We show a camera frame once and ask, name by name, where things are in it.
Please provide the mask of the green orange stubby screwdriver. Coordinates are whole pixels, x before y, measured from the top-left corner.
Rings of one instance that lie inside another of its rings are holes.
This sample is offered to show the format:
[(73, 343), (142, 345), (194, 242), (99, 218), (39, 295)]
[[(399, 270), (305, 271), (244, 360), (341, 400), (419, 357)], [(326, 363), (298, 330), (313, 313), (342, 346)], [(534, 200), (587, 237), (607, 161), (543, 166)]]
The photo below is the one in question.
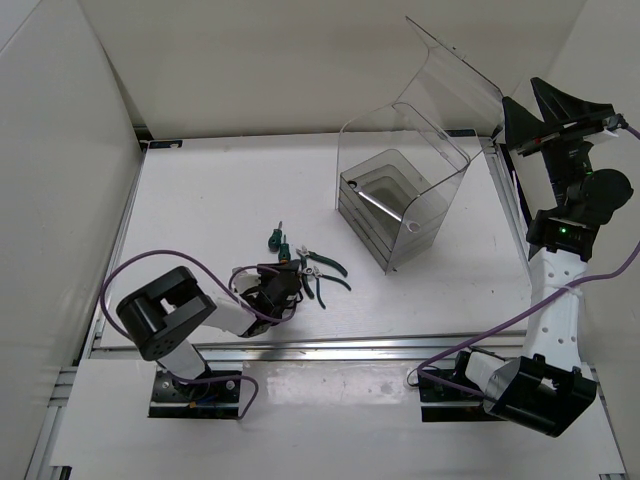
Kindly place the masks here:
[(287, 241), (287, 236), (283, 235), (278, 250), (278, 261), (282, 264), (291, 261), (290, 245)]

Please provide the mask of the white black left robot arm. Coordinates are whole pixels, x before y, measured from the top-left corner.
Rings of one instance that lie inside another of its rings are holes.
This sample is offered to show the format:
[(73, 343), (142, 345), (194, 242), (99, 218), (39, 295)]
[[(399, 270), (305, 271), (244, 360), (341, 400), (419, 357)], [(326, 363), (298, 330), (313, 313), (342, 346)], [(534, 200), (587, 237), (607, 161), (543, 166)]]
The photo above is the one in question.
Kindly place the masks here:
[(204, 325), (252, 338), (286, 322), (301, 293), (300, 262), (236, 268), (230, 295), (209, 295), (192, 272), (178, 266), (126, 296), (116, 314), (146, 361), (176, 375), (191, 400), (204, 397), (211, 377), (188, 337)]

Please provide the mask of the smoky clear plastic drawer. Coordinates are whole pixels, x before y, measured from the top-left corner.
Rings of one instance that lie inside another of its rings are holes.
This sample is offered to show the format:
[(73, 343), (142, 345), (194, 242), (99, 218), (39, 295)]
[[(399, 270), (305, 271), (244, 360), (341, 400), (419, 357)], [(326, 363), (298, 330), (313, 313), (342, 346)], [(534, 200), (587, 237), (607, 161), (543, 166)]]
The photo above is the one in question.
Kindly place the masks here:
[[(366, 192), (422, 229), (410, 232), (348, 185), (356, 181)], [(387, 149), (339, 174), (338, 210), (388, 273), (430, 248), (445, 219), (449, 202), (397, 149)]]

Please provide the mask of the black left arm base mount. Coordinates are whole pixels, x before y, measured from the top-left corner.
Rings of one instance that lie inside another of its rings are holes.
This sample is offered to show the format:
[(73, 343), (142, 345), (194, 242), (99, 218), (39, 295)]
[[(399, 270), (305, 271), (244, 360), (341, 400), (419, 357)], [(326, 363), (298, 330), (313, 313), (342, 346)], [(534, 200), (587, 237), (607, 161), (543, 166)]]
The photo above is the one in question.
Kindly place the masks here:
[(222, 369), (209, 364), (207, 377), (231, 380), (201, 385), (175, 380), (165, 369), (156, 368), (151, 389), (148, 417), (156, 419), (235, 420), (239, 415), (241, 386), (234, 380), (242, 374), (237, 364)]

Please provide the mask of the silver combination wrench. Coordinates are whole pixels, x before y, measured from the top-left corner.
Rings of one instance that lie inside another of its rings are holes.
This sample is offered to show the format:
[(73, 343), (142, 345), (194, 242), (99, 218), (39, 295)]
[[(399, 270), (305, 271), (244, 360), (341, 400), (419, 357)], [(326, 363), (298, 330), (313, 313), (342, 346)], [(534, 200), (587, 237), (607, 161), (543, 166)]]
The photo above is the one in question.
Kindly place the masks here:
[(398, 212), (396, 212), (395, 210), (393, 210), (390, 206), (386, 205), (385, 203), (381, 202), (380, 200), (378, 200), (377, 198), (375, 198), (374, 196), (372, 196), (369, 193), (366, 193), (360, 186), (359, 184), (354, 181), (354, 180), (349, 180), (347, 182), (347, 185), (359, 196), (361, 197), (364, 201), (368, 202), (369, 204), (373, 205), (375, 208), (377, 208), (378, 210), (382, 211), (384, 214), (386, 214), (387, 216), (391, 217), (392, 219), (394, 219), (395, 221), (401, 223), (402, 225), (404, 225), (410, 232), (412, 233), (418, 233), (421, 231), (422, 227), (421, 225), (413, 220), (407, 220), (405, 219), (401, 214), (399, 214)]

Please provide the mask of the green handled cutter pliers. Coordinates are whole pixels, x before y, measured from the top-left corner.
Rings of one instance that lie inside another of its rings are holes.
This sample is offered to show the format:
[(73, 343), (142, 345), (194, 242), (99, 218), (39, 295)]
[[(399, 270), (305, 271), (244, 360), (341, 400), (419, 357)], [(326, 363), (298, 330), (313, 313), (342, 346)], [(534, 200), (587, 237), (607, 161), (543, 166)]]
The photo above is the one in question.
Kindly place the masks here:
[[(309, 279), (313, 278), (315, 280), (315, 292), (312, 293), (311, 292), (311, 287), (309, 284)], [(319, 306), (325, 310), (326, 309), (326, 304), (324, 302), (324, 299), (322, 297), (322, 281), (323, 280), (327, 280), (329, 282), (333, 282), (336, 284), (339, 284), (341, 286), (343, 286), (347, 291), (351, 291), (352, 287), (343, 279), (335, 277), (335, 276), (331, 276), (331, 275), (326, 275), (322, 273), (322, 276), (319, 278), (314, 278), (312, 276), (305, 276), (305, 275), (301, 275), (301, 280), (302, 280), (302, 284), (303, 284), (303, 289), (305, 290), (305, 292), (307, 293), (307, 296), (310, 299), (316, 299)]]

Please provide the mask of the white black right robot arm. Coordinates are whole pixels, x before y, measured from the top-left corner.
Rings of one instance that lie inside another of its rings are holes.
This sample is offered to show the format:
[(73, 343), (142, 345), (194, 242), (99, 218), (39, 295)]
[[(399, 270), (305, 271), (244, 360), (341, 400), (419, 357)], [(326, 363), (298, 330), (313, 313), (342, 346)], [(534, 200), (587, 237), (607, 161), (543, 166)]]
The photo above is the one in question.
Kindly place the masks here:
[(531, 87), (539, 117), (503, 100), (506, 146), (522, 158), (541, 155), (556, 205), (538, 210), (527, 230), (534, 252), (523, 349), (504, 360), (464, 347), (449, 387), (460, 399), (480, 399), (489, 416), (558, 437), (596, 397), (577, 346), (580, 287), (590, 280), (585, 272), (600, 228), (634, 193), (622, 172), (594, 169), (589, 152), (595, 137), (629, 125), (608, 103), (579, 99), (538, 77)]

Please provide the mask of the clear plastic organizer case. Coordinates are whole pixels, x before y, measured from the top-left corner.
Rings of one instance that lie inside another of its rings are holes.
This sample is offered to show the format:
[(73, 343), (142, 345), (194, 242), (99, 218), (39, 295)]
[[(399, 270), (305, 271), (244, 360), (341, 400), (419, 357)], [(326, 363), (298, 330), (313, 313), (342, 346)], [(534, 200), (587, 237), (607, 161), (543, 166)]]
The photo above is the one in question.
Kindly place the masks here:
[(338, 212), (339, 174), (387, 149), (399, 150), (445, 197), (450, 209), (471, 162), (481, 153), (481, 138), (495, 138), (504, 128), (500, 88), (415, 20), (407, 23), (426, 58), (394, 100), (341, 128)]

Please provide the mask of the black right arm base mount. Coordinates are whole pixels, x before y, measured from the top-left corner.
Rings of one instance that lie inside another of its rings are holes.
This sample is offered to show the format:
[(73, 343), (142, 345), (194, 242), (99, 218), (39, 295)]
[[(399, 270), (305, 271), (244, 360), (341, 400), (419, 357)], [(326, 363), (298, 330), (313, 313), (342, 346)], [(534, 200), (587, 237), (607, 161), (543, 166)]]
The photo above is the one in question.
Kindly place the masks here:
[(504, 419), (487, 413), (482, 397), (471, 393), (471, 390), (481, 390), (480, 386), (466, 376), (466, 369), (472, 359), (488, 362), (488, 374), (482, 374), (482, 379), (489, 379), (494, 370), (512, 360), (472, 347), (470, 350), (459, 351), (450, 368), (429, 365), (421, 369), (421, 372), (427, 372), (438, 379), (438, 382), (420, 375), (418, 369), (408, 373), (406, 384), (409, 388), (418, 390), (423, 423), (504, 422)]

